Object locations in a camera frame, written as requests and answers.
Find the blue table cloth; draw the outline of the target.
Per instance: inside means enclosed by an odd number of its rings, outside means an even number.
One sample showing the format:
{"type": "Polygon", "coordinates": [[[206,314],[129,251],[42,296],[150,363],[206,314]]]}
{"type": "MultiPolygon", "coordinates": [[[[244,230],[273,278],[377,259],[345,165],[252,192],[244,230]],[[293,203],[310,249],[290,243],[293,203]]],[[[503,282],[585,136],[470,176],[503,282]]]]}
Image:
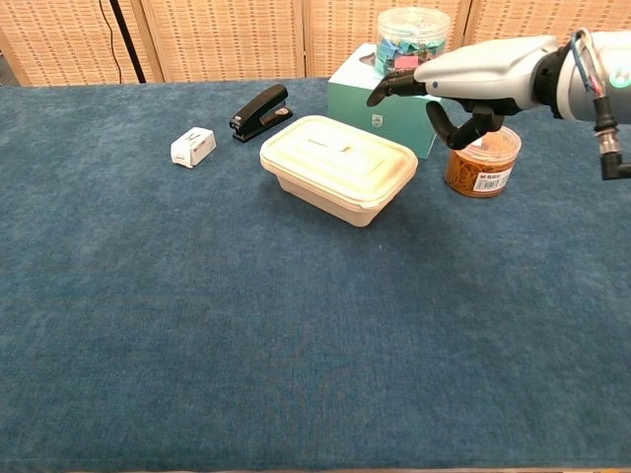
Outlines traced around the blue table cloth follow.
{"type": "Polygon", "coordinates": [[[0,87],[0,473],[631,467],[631,181],[590,125],[510,119],[491,199],[436,145],[355,228],[234,140],[262,89],[0,87]]]}

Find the black tripod stand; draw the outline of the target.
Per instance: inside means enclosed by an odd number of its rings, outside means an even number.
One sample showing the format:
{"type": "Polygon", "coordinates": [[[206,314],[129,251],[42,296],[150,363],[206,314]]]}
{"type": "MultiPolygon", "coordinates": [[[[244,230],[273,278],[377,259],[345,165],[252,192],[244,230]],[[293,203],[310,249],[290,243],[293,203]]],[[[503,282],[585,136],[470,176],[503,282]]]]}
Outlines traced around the black tripod stand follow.
{"type": "Polygon", "coordinates": [[[111,10],[114,14],[114,17],[116,19],[116,23],[118,25],[118,28],[120,30],[121,33],[121,37],[124,41],[125,44],[125,48],[126,51],[128,53],[129,59],[131,61],[131,64],[133,66],[135,75],[137,77],[137,80],[140,84],[145,84],[146,83],[146,78],[144,75],[144,72],[142,70],[142,66],[141,63],[139,61],[131,34],[129,32],[128,26],[126,24],[124,15],[122,13],[120,4],[118,0],[108,0],[111,10]]]}

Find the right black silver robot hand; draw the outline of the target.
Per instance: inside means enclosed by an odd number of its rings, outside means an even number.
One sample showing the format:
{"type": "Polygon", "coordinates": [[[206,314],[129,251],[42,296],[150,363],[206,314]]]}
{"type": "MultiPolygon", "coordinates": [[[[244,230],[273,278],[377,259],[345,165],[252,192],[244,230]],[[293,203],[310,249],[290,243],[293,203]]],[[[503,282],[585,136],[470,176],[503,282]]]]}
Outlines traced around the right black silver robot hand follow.
{"type": "Polygon", "coordinates": [[[366,105],[373,107],[390,96],[432,96],[426,112],[435,133],[450,149],[462,150],[499,130],[505,117],[537,105],[537,68],[557,46],[553,35],[464,46],[414,69],[386,74],[366,105]]]}

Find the small white staple box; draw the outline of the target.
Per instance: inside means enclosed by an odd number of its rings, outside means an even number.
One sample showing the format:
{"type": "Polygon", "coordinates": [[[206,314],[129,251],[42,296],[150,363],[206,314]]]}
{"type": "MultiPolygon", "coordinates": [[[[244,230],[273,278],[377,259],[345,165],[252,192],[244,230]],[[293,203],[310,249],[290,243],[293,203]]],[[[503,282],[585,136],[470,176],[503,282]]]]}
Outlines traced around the small white staple box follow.
{"type": "Polygon", "coordinates": [[[213,130],[192,127],[171,144],[171,159],[176,165],[188,169],[196,167],[216,149],[213,130]]]}

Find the bamboo folding screen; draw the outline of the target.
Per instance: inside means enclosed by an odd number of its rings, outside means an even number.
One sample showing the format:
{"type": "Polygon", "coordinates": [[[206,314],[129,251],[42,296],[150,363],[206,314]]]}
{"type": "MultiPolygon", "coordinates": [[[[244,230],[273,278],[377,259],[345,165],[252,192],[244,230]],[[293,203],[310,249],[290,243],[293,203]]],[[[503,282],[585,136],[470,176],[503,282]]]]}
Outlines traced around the bamboo folding screen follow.
{"type": "MultiPolygon", "coordinates": [[[[451,18],[448,49],[515,35],[631,30],[631,0],[118,0],[150,83],[331,74],[392,7],[451,18]]],[[[108,0],[0,0],[23,86],[138,83],[108,0]]]]}

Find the black stapler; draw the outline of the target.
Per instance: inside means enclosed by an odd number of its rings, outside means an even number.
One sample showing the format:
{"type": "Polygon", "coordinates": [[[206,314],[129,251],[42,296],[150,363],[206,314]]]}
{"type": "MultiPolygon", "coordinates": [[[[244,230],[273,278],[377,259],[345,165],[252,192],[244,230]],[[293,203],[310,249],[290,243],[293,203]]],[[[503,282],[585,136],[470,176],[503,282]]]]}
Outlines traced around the black stapler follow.
{"type": "Polygon", "coordinates": [[[231,117],[233,137],[244,143],[291,118],[293,111],[286,105],[287,97],[287,88],[282,84],[258,94],[231,117]]]}

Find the cream lidded food container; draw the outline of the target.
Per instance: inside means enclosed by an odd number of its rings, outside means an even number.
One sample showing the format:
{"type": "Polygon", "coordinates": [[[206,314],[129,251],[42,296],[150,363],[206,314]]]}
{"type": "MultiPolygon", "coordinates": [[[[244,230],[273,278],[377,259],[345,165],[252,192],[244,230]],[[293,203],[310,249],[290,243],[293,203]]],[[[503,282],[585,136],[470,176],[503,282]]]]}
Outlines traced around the cream lidded food container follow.
{"type": "Polygon", "coordinates": [[[308,115],[260,147],[280,187],[354,226],[366,227],[415,175],[409,148],[322,115],[308,115]]]}

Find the teal cardboard box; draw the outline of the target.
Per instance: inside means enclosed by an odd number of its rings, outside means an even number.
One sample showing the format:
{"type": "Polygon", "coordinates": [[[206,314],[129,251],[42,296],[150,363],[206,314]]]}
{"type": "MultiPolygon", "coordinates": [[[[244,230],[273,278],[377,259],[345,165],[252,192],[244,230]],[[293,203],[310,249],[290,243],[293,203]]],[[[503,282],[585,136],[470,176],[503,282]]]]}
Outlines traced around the teal cardboard box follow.
{"type": "Polygon", "coordinates": [[[436,140],[427,116],[432,96],[391,96],[374,107],[367,99],[383,76],[374,68],[376,46],[361,44],[332,74],[327,86],[327,115],[412,150],[426,160],[436,140]]]}

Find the clear jar of binder clips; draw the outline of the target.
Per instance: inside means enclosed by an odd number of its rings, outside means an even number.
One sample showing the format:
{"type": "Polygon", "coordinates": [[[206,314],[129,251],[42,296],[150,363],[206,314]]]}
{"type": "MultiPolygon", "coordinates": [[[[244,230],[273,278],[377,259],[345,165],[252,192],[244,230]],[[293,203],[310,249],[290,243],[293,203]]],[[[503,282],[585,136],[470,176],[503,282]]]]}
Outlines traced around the clear jar of binder clips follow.
{"type": "Polygon", "coordinates": [[[442,54],[451,18],[426,7],[395,7],[378,15],[374,68],[381,74],[412,70],[442,54]]]}

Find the clear jar of rubber bands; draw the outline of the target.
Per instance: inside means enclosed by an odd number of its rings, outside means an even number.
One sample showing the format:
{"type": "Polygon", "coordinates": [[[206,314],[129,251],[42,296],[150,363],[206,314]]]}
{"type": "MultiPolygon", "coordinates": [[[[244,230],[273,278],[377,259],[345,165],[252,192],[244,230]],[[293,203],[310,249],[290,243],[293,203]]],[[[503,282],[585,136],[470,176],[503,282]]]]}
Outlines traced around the clear jar of rubber bands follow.
{"type": "Polygon", "coordinates": [[[503,126],[462,150],[451,151],[444,181],[461,195],[490,198],[506,187],[522,148],[521,137],[503,126]]]}

